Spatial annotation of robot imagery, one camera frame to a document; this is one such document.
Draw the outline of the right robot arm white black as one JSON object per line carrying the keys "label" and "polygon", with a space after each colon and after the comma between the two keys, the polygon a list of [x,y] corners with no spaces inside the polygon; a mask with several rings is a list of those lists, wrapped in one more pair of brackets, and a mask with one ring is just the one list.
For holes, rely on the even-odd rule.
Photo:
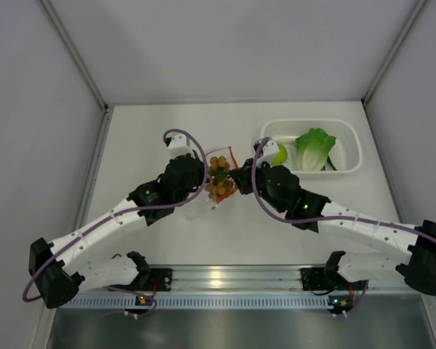
{"label": "right robot arm white black", "polygon": [[301,230],[345,238],[372,251],[332,252],[324,268],[335,289],[358,281],[392,281],[436,297],[436,222],[420,225],[382,222],[303,189],[283,166],[253,168],[248,159],[230,171],[243,195],[254,194],[273,219]]}

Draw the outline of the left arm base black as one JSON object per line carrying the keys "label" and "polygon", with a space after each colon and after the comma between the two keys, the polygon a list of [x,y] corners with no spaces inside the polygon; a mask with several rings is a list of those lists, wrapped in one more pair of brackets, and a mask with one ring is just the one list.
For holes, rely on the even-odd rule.
{"label": "left arm base black", "polygon": [[171,268],[152,268],[141,292],[170,292],[173,270]]}

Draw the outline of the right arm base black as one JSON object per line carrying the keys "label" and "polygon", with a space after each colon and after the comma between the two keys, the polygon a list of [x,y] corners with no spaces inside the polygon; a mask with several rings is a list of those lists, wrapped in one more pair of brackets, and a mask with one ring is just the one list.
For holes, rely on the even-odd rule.
{"label": "right arm base black", "polygon": [[300,276],[304,291],[326,292],[331,290],[324,276],[323,268],[301,268]]}

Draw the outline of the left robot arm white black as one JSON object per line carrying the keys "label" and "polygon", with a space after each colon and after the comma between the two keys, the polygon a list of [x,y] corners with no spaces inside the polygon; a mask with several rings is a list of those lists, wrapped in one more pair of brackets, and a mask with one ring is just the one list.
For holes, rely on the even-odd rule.
{"label": "left robot arm white black", "polygon": [[139,185],[117,206],[79,230],[30,246],[30,286],[48,309],[58,308],[79,292],[105,286],[142,290],[149,283],[150,266],[145,258],[130,252],[112,260],[94,257],[130,233],[137,233],[192,201],[208,177],[206,159],[181,155],[167,164],[155,180]]}

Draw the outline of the clear zip bag orange seal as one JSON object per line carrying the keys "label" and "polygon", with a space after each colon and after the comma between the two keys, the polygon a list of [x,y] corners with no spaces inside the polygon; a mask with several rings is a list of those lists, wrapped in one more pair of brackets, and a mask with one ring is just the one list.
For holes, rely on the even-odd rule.
{"label": "clear zip bag orange seal", "polygon": [[230,176],[230,171],[238,168],[231,146],[206,152],[206,161],[209,178],[204,189],[190,203],[175,210],[186,220],[194,220],[216,209],[220,203],[238,191],[235,181]]}

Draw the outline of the green fake apple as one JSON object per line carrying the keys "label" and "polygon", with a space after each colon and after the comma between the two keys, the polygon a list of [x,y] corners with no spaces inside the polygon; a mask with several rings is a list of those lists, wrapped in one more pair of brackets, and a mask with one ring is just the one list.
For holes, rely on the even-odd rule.
{"label": "green fake apple", "polygon": [[278,155],[272,160],[273,166],[283,165],[288,159],[288,152],[283,144],[278,143]]}

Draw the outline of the brown fake longan bunch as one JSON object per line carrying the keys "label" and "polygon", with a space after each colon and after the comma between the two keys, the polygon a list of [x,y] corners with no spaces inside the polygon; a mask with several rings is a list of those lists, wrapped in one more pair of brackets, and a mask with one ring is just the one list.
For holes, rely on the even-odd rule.
{"label": "brown fake longan bunch", "polygon": [[231,163],[224,156],[212,156],[209,160],[209,179],[205,190],[216,204],[235,192],[235,183],[229,176]]}

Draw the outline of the green fake lettuce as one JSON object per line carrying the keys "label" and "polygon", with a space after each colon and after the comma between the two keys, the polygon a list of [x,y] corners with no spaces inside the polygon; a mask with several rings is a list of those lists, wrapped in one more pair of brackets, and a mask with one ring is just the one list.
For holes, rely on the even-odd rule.
{"label": "green fake lettuce", "polygon": [[326,165],[336,137],[324,129],[311,128],[296,139],[296,167],[303,172],[318,172]]}

